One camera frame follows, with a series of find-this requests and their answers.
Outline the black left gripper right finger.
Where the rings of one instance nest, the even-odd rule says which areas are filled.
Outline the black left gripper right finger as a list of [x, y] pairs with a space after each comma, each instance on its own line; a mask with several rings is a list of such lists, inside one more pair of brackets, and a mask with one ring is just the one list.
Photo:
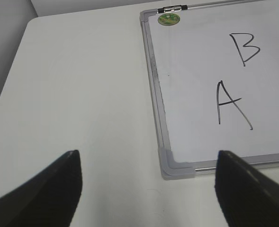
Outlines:
[[279, 184], [231, 151], [218, 153], [215, 192], [230, 227], [279, 227]]

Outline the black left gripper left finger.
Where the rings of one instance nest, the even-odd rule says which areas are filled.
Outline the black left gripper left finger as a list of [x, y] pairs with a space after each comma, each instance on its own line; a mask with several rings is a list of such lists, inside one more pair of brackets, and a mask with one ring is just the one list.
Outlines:
[[0, 227], [68, 227], [82, 192], [81, 158], [68, 151], [0, 197]]

